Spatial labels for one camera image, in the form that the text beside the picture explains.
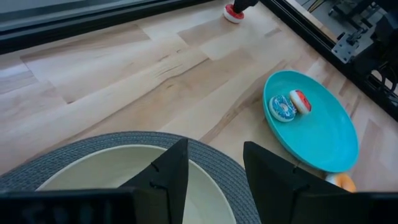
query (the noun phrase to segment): black metal rail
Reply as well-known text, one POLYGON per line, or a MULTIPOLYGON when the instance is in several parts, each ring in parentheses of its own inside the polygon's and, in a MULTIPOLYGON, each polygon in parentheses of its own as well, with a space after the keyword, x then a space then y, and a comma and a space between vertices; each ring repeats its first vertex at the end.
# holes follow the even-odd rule
POLYGON ((212 0, 155 0, 0 32, 0 55, 212 0))
POLYGON ((370 99, 398 121, 398 96, 386 86, 385 77, 382 78, 383 82, 381 82, 371 74, 359 74, 352 64, 344 64, 341 62, 331 52, 335 42, 327 37, 287 1, 260 0, 260 2, 267 6, 294 32, 301 36, 303 40, 335 66, 345 77, 351 80, 361 91, 370 97, 370 99))

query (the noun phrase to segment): teal plate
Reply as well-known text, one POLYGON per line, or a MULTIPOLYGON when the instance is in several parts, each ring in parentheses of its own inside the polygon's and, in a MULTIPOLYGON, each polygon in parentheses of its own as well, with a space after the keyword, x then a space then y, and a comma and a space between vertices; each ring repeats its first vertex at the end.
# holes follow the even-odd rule
POLYGON ((354 166, 359 153, 354 125, 339 101, 317 81, 296 71, 279 71, 267 80, 263 106, 272 131, 296 158, 328 172, 354 166), (268 102, 275 95, 289 97, 291 90, 302 90, 312 111, 282 123, 270 114, 268 102))

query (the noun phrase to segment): gray placemat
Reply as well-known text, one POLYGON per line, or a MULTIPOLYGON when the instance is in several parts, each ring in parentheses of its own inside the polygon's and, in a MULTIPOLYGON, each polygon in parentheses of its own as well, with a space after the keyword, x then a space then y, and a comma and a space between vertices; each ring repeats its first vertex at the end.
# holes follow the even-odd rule
MULTIPOLYGON (((56 172, 93 152, 125 144, 150 144, 169 148, 182 136, 130 131, 84 139, 63 146, 0 177, 0 190, 35 190, 56 172)), ((189 158, 201 166, 219 185, 237 223, 260 223, 244 169, 230 157, 190 139, 189 158)))

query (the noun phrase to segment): bowl rim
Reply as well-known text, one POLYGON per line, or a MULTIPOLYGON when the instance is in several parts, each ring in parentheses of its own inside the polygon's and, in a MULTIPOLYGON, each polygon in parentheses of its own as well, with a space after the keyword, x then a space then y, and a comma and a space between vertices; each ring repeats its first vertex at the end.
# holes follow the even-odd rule
MULTIPOLYGON (((83 156, 82 158, 79 158, 79 159, 71 162, 70 164, 68 164, 64 168, 60 169, 55 174, 53 174, 50 178, 48 178, 45 182, 43 182, 43 184, 41 184, 36 190, 42 190, 47 184, 49 184, 51 181, 53 181, 53 179, 57 178, 60 174, 62 174, 66 170, 70 169, 71 167, 83 162, 86 159, 89 159, 91 157, 97 156, 98 154, 106 153, 106 152, 113 151, 113 150, 118 150, 120 148, 127 148, 127 147, 146 147, 146 148, 152 148, 152 149, 160 150, 162 152, 165 152, 167 150, 167 149, 165 149, 163 147, 153 146, 153 145, 148 145, 148 144, 127 144, 127 145, 120 145, 120 146, 114 146, 114 147, 109 147, 109 148, 106 148, 106 149, 102 149, 102 150, 90 153, 90 154, 88 154, 86 156, 83 156)), ((212 185, 216 188, 218 193, 221 195, 222 201, 227 205, 227 210, 228 210, 229 216, 232 217, 232 219, 233 219, 232 224, 236 224, 236 219, 235 219, 234 213, 232 211, 231 205, 229 204, 228 200, 226 199, 226 197, 224 195, 224 192, 220 189, 218 184, 196 162, 192 161, 191 159, 189 159, 188 162, 191 163, 194 167, 196 167, 201 173, 203 173, 210 180, 212 185)))
POLYGON ((269 123, 269 126, 270 126, 272 132, 275 134, 275 136, 276 136, 276 138, 279 140, 279 142, 285 147, 285 149, 288 150, 291 154, 293 154, 298 160, 300 160, 300 161, 302 161, 302 162, 308 164, 308 165, 311 166, 311 167, 314 167, 314 168, 320 169, 320 170, 324 170, 324 171, 327 171, 327 172, 345 172, 345 171, 347 171, 347 170, 350 170, 350 169, 355 165, 355 163, 358 161, 358 157, 359 157, 358 134, 357 134, 357 132, 356 132, 356 129, 355 129, 355 126, 354 126, 353 121, 351 120, 351 118, 350 118, 350 116, 348 115, 347 111, 344 109, 343 105, 341 105, 341 103, 340 103, 340 102, 337 100, 337 98, 334 96, 334 94, 333 94, 331 91, 329 91, 326 87, 324 87, 321 83, 319 83, 318 81, 316 81, 315 79, 313 79, 312 77, 310 77, 310 76, 308 76, 308 75, 306 75, 306 74, 303 74, 302 72, 299 72, 299 71, 296 71, 296 70, 289 70, 289 69, 287 69, 287 70, 279 70, 279 71, 273 73, 272 75, 270 75, 270 76, 268 77, 266 83, 264 84, 264 88, 263 88, 263 90, 262 90, 262 106, 263 106, 263 109, 264 109, 264 113, 265 113, 265 115, 266 115, 267 122, 269 123), (300 157, 300 156, 299 156, 299 155, 298 155, 298 154, 297 154, 285 141, 284 141, 284 139, 283 139, 281 133, 275 128, 274 119, 272 118, 272 116, 271 116, 270 113, 269 113, 268 105, 267 105, 267 102, 266 102, 266 88, 267 88, 267 86, 268 86, 268 84, 269 84, 269 80, 270 80, 272 77, 274 77, 274 76, 276 76, 276 75, 280 75, 281 73, 284 73, 284 72, 293 72, 293 73, 296 73, 297 75, 301 75, 301 76, 304 76, 305 78, 307 78, 307 79, 309 79, 309 80, 312 80, 313 82, 315 82, 315 83, 317 83, 318 85, 320 85, 322 89, 326 90, 326 92, 328 92, 328 93, 333 97, 335 103, 338 103, 338 104, 341 106, 341 108, 342 108, 343 111, 345 112, 346 119, 349 121, 350 126, 351 126, 352 130, 354 131, 354 135, 355 135, 355 145, 356 145, 356 147, 355 147, 355 158, 352 160, 352 162, 350 163, 349 166, 346 166, 346 168, 344 168, 344 169, 337 169, 337 168, 336 168, 336 169, 325 170, 325 169, 323 169, 323 168, 321 168, 321 167, 318 167, 318 166, 315 166, 315 165, 311 164, 309 161, 307 161, 307 160, 303 159, 302 157, 300 157))

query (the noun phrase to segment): wooden table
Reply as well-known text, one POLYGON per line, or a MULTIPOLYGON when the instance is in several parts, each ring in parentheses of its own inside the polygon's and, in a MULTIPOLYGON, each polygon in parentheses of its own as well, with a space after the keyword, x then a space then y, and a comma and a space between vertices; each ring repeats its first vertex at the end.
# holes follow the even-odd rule
POLYGON ((221 15, 226 3, 1 56, 0 173, 79 139, 132 130, 199 139, 242 166, 243 142, 254 141, 298 164, 262 109, 269 75, 296 69, 325 85, 353 119, 361 155, 349 173, 358 189, 398 190, 397 123, 264 5, 235 25, 221 15))

